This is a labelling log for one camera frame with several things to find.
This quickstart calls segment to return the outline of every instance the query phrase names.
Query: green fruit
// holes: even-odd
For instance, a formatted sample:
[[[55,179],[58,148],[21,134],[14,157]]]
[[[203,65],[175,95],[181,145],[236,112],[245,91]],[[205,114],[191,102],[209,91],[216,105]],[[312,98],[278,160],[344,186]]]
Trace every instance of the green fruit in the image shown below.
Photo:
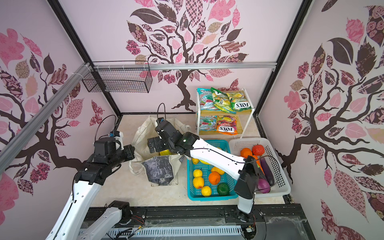
[[[217,193],[220,196],[227,196],[229,194],[229,187],[226,183],[220,183],[217,186]]]

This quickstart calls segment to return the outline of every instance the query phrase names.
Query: white plastic basket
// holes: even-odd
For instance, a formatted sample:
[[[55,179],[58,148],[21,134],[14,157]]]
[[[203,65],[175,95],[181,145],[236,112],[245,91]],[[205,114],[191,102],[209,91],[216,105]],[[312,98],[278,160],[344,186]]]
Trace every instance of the white plastic basket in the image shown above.
[[[241,139],[233,139],[229,141],[229,149],[231,150],[231,154],[240,156],[240,151],[248,147],[252,149],[254,145],[262,145],[265,149],[264,155],[273,156],[276,161],[279,161],[271,143],[266,138],[241,138]],[[291,192],[291,186],[288,183],[287,177],[283,171],[279,162],[276,162],[271,157],[265,157],[265,161],[267,162],[269,168],[272,171],[273,177],[275,178],[275,184],[271,187],[271,191],[269,193],[261,193],[256,192],[255,197],[278,197],[289,194]]]

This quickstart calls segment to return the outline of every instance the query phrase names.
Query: canvas bag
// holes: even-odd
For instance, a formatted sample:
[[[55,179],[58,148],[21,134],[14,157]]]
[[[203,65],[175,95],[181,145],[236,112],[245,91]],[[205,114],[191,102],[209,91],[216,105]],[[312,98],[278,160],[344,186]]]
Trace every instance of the canvas bag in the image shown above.
[[[144,123],[138,127],[137,132],[132,140],[132,146],[135,147],[135,158],[129,161],[129,170],[133,175],[146,171],[148,180],[152,186],[159,185],[177,185],[176,174],[180,165],[186,159],[185,155],[167,155],[159,156],[158,152],[150,153],[147,145],[148,138],[158,137],[155,127],[157,125],[156,117],[149,116]],[[190,132],[190,126],[185,125],[176,118],[167,118],[176,130],[181,134]],[[164,167],[161,171],[157,171],[157,167]]]

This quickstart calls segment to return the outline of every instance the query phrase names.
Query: orange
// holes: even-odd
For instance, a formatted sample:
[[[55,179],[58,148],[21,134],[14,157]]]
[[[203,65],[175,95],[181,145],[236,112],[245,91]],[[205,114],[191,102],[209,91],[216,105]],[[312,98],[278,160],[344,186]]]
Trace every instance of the orange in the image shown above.
[[[212,185],[217,185],[220,182],[220,174],[218,172],[211,172],[208,176],[208,180]]]
[[[240,151],[240,155],[243,157],[243,158],[247,158],[249,155],[253,155],[252,154],[252,151],[249,149],[249,148],[243,148],[243,150]]]

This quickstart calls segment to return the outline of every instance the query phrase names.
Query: tree mural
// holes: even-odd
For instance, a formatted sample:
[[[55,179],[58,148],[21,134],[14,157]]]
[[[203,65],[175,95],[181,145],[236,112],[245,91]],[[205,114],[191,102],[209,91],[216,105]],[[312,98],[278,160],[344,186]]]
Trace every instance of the tree mural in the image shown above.
[[[310,145],[308,154],[314,154],[314,163],[324,159],[326,184],[331,184],[333,175],[333,183],[341,197],[365,218],[366,195],[371,207],[384,220],[384,195],[371,192],[384,192],[382,184],[372,178],[382,174],[384,167],[369,163],[369,158],[361,161],[354,156],[366,152],[384,157],[384,153],[369,145],[372,141],[384,143],[384,129],[377,128],[384,123],[384,108],[371,107],[384,101],[383,71],[379,74],[372,71],[375,66],[375,69],[384,66],[384,53],[380,61],[376,61],[375,51],[375,48],[380,53],[384,50],[384,8],[366,8],[369,11],[366,28],[359,19],[348,19],[346,32],[350,41],[340,37],[330,39],[328,42],[333,45],[333,54],[326,53],[321,45],[311,65],[304,62],[299,66],[299,79],[293,82],[292,91],[284,97],[284,102],[292,110],[288,119],[292,119],[296,136],[289,155],[276,151],[292,180],[291,166],[298,151]],[[357,53],[353,45],[359,45]],[[333,67],[334,60],[340,67]],[[365,176],[351,177],[341,171],[341,166],[351,174],[362,173]]]
[[[235,6],[235,0],[185,0],[185,11],[181,11],[183,0],[155,1],[157,6],[152,0],[135,1],[146,7],[131,14],[131,17],[139,17],[146,24],[128,21],[129,31],[136,41],[128,40],[126,49],[137,55],[137,64],[145,60],[152,64],[242,62],[247,56],[238,53],[246,42],[235,42],[241,31],[235,29],[240,21],[240,12],[237,8],[233,12],[230,10]],[[160,14],[149,9],[151,7],[156,8]],[[207,20],[202,19],[205,9],[210,9]],[[206,27],[210,19],[217,21]],[[189,111],[192,111],[189,106],[196,104],[190,99],[185,81],[200,81],[201,77],[213,81],[213,77],[220,78],[229,73],[229,69],[212,69],[207,73],[201,70],[151,71],[159,82],[164,80],[168,84],[176,83],[183,93],[183,100],[172,109],[184,106]]]
[[[8,29],[7,33],[8,36],[0,33],[0,58],[8,68],[11,60],[24,58],[21,53],[25,47],[17,42],[18,34],[15,30]],[[0,121],[0,134],[3,135],[0,142],[4,145],[7,145],[39,108],[48,102],[48,96],[57,92],[54,86],[64,84],[68,78],[65,64],[55,70],[49,54],[43,58],[40,48],[32,40],[26,37],[23,37],[23,40],[31,54],[16,65],[17,78],[10,74],[10,71],[0,67],[0,78],[6,91],[0,93],[0,116],[8,119]],[[65,146],[64,139],[70,137],[64,129],[76,127],[80,123],[76,120],[83,108],[83,99],[76,99],[79,91],[80,84],[77,84],[36,132],[37,139],[30,141],[33,144],[20,151],[16,160],[22,159],[21,163],[6,168],[18,168],[13,179],[17,179],[17,186],[22,191],[33,195],[33,184],[47,179],[52,163],[56,168],[80,168],[82,163],[79,159],[60,156],[58,152],[58,146]]]

